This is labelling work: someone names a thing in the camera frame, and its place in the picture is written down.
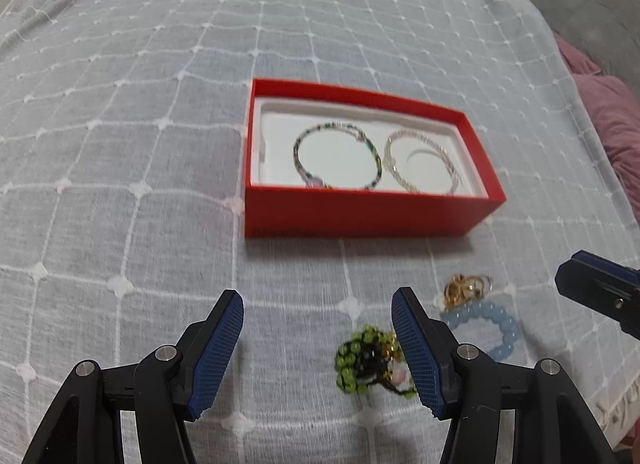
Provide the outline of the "grey checked bedspread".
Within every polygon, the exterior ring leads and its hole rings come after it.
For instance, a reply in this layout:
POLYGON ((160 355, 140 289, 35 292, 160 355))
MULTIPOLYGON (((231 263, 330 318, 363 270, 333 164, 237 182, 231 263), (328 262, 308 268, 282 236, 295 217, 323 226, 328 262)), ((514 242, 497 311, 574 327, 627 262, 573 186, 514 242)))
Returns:
POLYGON ((13 0, 1 17, 1 458, 20 462, 73 365, 134 363, 226 288, 245 324, 202 463, 435 463, 418 400, 337 388, 337 346, 489 275, 510 362, 558 360, 605 427, 639 403, 639 345, 555 291, 639 229, 553 34, 528 0, 13 0), (508 199, 461 239, 242 238, 250 80, 462 110, 508 199))

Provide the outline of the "gold flower brooch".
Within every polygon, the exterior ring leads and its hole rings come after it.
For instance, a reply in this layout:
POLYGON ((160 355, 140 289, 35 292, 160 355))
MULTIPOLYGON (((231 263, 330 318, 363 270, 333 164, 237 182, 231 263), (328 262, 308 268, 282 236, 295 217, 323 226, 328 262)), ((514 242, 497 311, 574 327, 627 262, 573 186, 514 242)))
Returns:
POLYGON ((492 280, 488 275, 454 275, 444 289, 444 308, 451 310, 470 301, 483 299, 491 288, 492 280))

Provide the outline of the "red jewelry box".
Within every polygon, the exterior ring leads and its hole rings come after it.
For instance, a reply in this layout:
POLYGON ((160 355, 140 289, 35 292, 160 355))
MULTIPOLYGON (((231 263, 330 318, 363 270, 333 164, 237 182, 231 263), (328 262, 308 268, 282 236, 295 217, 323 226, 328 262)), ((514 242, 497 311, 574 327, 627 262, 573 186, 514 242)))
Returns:
POLYGON ((247 117, 248 237, 462 236, 506 202, 457 109, 256 78, 247 117))

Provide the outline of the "grey pillow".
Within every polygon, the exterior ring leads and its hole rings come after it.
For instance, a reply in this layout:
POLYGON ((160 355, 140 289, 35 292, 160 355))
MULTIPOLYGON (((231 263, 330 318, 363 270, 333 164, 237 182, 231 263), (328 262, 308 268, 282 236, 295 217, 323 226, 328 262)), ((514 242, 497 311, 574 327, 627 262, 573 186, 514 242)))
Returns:
POLYGON ((529 0, 557 34, 639 94, 639 0, 529 0))

